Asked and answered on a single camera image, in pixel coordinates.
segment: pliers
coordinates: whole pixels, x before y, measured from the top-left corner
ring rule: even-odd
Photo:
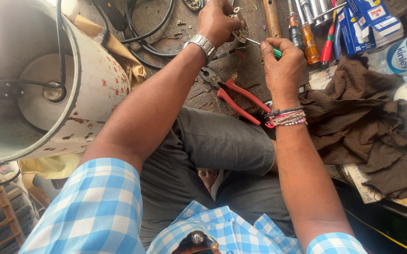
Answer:
[[[228,89],[235,91],[239,93],[240,95],[243,95],[244,97],[248,98],[251,100],[255,105],[257,105],[259,108],[261,108],[263,111],[266,113],[270,113],[271,109],[268,108],[266,105],[264,105],[257,97],[255,97],[253,94],[249,93],[245,89],[240,88],[234,83],[234,79],[229,79],[227,82],[223,82],[222,79],[211,69],[202,67],[200,70],[200,76],[208,83],[210,83],[212,86],[218,89],[218,98],[224,99],[232,109],[234,109],[238,114],[242,115],[243,117],[249,119],[252,123],[254,123],[257,126],[260,126],[260,121],[255,119],[253,116],[251,116],[249,113],[244,111],[242,108],[240,108],[236,103],[232,100],[232,98],[229,96],[229,94],[221,88],[219,84],[225,85]]]

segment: plastic bottle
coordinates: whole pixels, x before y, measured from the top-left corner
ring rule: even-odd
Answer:
[[[368,56],[369,70],[407,76],[407,38]]]

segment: green screwdriver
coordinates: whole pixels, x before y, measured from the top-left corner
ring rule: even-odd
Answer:
[[[242,37],[242,36],[240,36],[240,37],[243,38],[243,39],[246,39],[246,40],[248,40],[248,41],[250,41],[250,42],[257,43],[258,46],[260,46],[260,44],[261,44],[261,43],[259,43],[259,42],[256,42],[256,41],[252,40],[252,39],[244,38],[244,37]],[[274,55],[275,55],[277,58],[281,58],[281,57],[282,57],[282,51],[280,51],[280,49],[275,48],[275,47],[273,47],[273,49],[274,49]]]

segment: shirt sleeve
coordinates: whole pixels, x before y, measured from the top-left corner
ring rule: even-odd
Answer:
[[[361,243],[345,233],[322,234],[313,239],[307,254],[367,254]]]
[[[145,253],[141,221],[137,171],[119,159],[93,159],[70,176],[19,253]]]

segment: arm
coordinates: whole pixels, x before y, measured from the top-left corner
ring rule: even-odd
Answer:
[[[287,39],[261,44],[266,84],[274,109],[299,106],[298,90],[306,61]],[[271,44],[283,52],[276,61]],[[276,127],[276,160],[283,199],[303,251],[317,236],[332,232],[354,235],[334,184],[327,174],[305,124]]]
[[[221,46],[242,22],[227,0],[212,0],[200,11],[197,34],[214,47]],[[161,144],[183,106],[205,63],[205,53],[194,43],[183,49],[165,68],[130,93],[112,113],[79,165],[97,158],[116,158],[141,172],[144,160]]]

